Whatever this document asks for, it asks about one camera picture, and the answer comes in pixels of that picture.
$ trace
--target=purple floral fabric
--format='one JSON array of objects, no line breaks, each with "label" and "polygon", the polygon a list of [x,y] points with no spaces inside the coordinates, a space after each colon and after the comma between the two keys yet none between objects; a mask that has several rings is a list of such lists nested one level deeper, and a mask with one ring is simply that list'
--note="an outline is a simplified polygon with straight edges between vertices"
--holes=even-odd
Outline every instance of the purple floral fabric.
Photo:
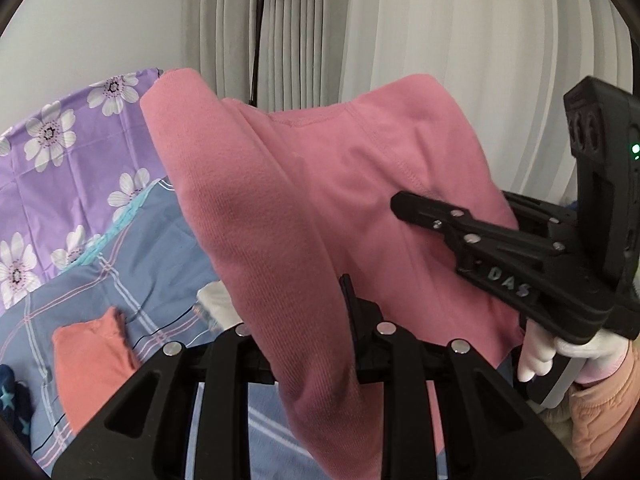
[{"label": "purple floral fabric", "polygon": [[100,81],[0,134],[0,316],[165,176],[140,109],[158,76]]}]

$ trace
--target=pink sweatshirt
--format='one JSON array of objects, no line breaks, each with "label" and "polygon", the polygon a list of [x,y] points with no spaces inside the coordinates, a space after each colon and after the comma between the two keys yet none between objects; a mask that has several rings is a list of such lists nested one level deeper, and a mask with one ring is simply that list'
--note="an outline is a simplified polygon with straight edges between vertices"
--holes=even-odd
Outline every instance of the pink sweatshirt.
[{"label": "pink sweatshirt", "polygon": [[219,100],[184,69],[160,78],[142,109],[186,221],[271,362],[291,429],[332,478],[379,478],[382,458],[382,390],[356,380],[340,274],[422,340],[465,338],[494,366],[522,342],[516,312],[455,274],[441,236],[390,211],[404,189],[516,227],[473,129],[432,77],[266,114]]}]

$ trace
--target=gloved hand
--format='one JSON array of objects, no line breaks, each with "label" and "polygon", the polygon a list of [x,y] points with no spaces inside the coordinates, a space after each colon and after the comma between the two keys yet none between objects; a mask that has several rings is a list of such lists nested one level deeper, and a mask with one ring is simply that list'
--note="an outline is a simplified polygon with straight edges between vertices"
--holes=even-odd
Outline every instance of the gloved hand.
[{"label": "gloved hand", "polygon": [[518,362],[518,380],[530,381],[535,375],[549,373],[556,353],[566,357],[587,359],[576,378],[579,384],[589,384],[613,375],[625,360],[629,341],[608,330],[599,330],[584,345],[573,345],[554,337],[532,320],[527,320],[527,329]]}]

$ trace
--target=sweatshirt sleeve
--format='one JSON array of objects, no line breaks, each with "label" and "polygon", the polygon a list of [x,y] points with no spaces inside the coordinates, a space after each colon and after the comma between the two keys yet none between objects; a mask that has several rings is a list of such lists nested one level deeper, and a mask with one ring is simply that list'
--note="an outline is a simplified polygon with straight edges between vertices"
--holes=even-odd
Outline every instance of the sweatshirt sleeve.
[{"label": "sweatshirt sleeve", "polygon": [[[271,364],[292,431],[332,478],[379,478],[381,389],[358,384],[344,300],[299,190],[197,72],[167,72],[141,105],[188,225]],[[259,110],[244,113],[272,128]]]},{"label": "sweatshirt sleeve", "polygon": [[639,400],[640,356],[631,342],[624,362],[611,377],[585,390],[572,390],[572,451],[583,477],[613,445]]}]

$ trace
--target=curtain fold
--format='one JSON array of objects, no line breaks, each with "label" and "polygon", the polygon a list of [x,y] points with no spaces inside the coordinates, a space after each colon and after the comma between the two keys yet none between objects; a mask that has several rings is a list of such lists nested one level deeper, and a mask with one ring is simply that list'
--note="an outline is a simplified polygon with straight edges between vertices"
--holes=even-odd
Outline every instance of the curtain fold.
[{"label": "curtain fold", "polygon": [[253,0],[184,0],[183,56],[220,97],[250,95],[249,7]]},{"label": "curtain fold", "polygon": [[[260,108],[290,110],[338,102],[348,3],[266,0],[258,69]],[[249,16],[255,23],[255,0]],[[251,51],[254,42],[251,34]]]},{"label": "curtain fold", "polygon": [[460,104],[499,186],[567,202],[562,96],[586,75],[630,91],[631,42],[609,0],[350,0],[339,99],[415,72]]}]

